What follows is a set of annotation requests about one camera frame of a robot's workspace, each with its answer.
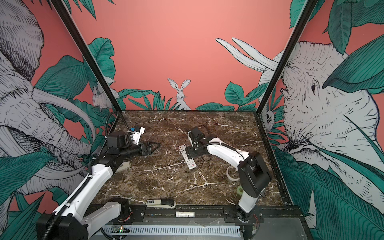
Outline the white remote control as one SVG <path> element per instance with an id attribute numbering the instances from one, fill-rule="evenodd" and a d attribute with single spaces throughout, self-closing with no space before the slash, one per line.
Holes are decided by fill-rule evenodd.
<path id="1" fill-rule="evenodd" d="M 185 160 L 185 163 L 187 164 L 188 168 L 190 170 L 194 169 L 197 167 L 194 159 L 191 157 L 190 153 L 189 153 L 189 150 L 188 150 L 188 147 L 186 145 L 181 145 L 179 146 L 179 150 Z"/>

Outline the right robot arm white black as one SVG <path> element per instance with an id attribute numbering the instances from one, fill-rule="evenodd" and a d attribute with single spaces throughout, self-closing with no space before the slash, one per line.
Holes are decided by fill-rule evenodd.
<path id="1" fill-rule="evenodd" d="M 261 154 L 238 150 L 215 135 L 203 134 L 198 127 L 188 132 L 188 138 L 191 143 L 187 147 L 188 157 L 210 154 L 238 171 L 243 193 L 237 204 L 237 218 L 244 223 L 257 219 L 257 202 L 272 180 L 272 174 Z"/>

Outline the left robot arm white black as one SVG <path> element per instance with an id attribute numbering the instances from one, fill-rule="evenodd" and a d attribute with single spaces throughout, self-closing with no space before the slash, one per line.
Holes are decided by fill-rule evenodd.
<path id="1" fill-rule="evenodd" d="M 155 152 L 153 142 L 140 141 L 144 132 L 143 127 L 136 127 L 107 136 L 105 152 L 90 162 L 85 179 L 53 213 L 43 214 L 37 220 L 39 240 L 88 240 L 111 220 L 124 223 L 132 217 L 129 201 L 123 198 L 112 199 L 88 216 L 85 213 L 102 186 L 123 162 Z"/>

